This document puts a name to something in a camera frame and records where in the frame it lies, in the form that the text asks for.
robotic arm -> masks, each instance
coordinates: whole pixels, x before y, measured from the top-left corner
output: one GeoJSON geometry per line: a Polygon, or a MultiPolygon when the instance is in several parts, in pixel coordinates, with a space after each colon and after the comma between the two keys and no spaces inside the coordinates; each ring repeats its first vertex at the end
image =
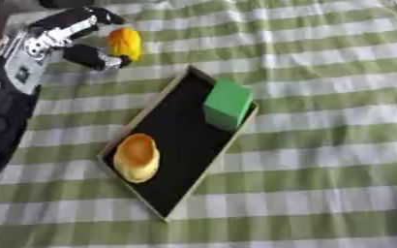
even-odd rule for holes
{"type": "Polygon", "coordinates": [[[41,77],[54,50],[69,61],[95,70],[123,68],[128,56],[74,45],[74,40],[98,30],[100,24],[123,24],[106,9],[85,7],[49,16],[0,41],[0,171],[9,163],[39,98],[41,77]]]}

wooden tray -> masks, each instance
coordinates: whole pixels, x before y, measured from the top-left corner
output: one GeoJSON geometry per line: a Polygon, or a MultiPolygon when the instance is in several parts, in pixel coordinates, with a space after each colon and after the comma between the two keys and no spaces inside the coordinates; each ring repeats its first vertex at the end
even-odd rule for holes
{"type": "Polygon", "coordinates": [[[207,124],[203,103],[214,83],[212,77],[189,67],[98,155],[109,176],[119,178],[165,221],[174,208],[199,185],[205,172],[224,154],[258,111],[257,104],[252,102],[243,124],[235,133],[207,124]],[[157,173],[139,184],[125,180],[111,162],[117,145],[135,133],[151,136],[161,153],[157,173]]]}

tray rim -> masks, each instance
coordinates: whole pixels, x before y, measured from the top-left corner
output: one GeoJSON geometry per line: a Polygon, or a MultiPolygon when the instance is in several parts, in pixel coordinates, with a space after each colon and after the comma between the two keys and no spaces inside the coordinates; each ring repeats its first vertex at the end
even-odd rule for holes
{"type": "Polygon", "coordinates": [[[193,183],[193,185],[188,189],[187,193],[185,193],[180,200],[177,202],[176,206],[168,213],[166,217],[162,216],[158,210],[156,210],[150,202],[148,202],[138,191],[136,191],[131,185],[129,185],[127,182],[124,181],[123,178],[120,178],[119,175],[117,175],[113,169],[111,169],[104,161],[105,156],[125,137],[127,137],[133,130],[134,128],[141,122],[147,114],[149,114],[154,108],[156,108],[163,100],[164,98],[182,81],[182,79],[188,75],[189,73],[194,73],[200,78],[205,79],[211,84],[215,84],[216,80],[205,74],[203,71],[197,69],[196,67],[190,65],[186,69],[184,69],[177,77],[175,77],[160,93],[157,93],[157,95],[147,104],[144,109],[142,109],[136,117],[134,117],[128,124],[126,124],[121,131],[119,131],[117,134],[114,135],[113,139],[111,139],[108,144],[101,150],[101,152],[97,155],[98,158],[98,165],[102,168],[102,170],[110,177],[115,177],[119,180],[117,180],[119,183],[121,183],[123,186],[126,186],[129,190],[133,192],[133,195],[135,195],[141,202],[143,202],[147,208],[149,208],[153,213],[155,213],[160,219],[164,220],[166,223],[169,221],[172,213],[176,211],[176,209],[179,207],[182,202],[184,202],[188,197],[191,196],[191,194],[196,190],[196,188],[199,186],[201,181],[204,179],[208,171],[212,166],[216,164],[216,162],[221,161],[223,158],[224,154],[226,154],[227,150],[231,147],[231,145],[234,143],[236,138],[239,136],[239,134],[242,132],[244,127],[254,118],[254,116],[257,115],[258,110],[259,110],[259,105],[253,101],[251,105],[253,106],[253,111],[250,112],[248,116],[245,117],[244,122],[239,126],[239,128],[232,134],[230,137],[229,141],[225,144],[223,149],[220,151],[220,153],[215,156],[215,158],[212,160],[211,163],[206,167],[206,169],[201,173],[201,175],[198,177],[198,179],[193,183]]]}

green block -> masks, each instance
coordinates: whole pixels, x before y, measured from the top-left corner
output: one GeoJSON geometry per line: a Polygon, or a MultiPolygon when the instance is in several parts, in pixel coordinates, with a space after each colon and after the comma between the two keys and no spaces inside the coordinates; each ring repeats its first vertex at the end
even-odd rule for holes
{"type": "Polygon", "coordinates": [[[242,85],[218,80],[204,102],[206,122],[226,131],[235,131],[253,101],[252,92],[242,85]]]}

checkered fabric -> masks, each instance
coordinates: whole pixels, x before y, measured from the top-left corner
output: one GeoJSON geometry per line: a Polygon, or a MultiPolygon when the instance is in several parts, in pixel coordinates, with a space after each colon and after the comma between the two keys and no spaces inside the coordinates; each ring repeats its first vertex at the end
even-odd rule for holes
{"type": "Polygon", "coordinates": [[[0,175],[0,247],[397,247],[397,1],[108,2],[143,56],[104,73],[53,57],[0,175]],[[189,64],[260,112],[166,224],[96,155],[189,64]]]}

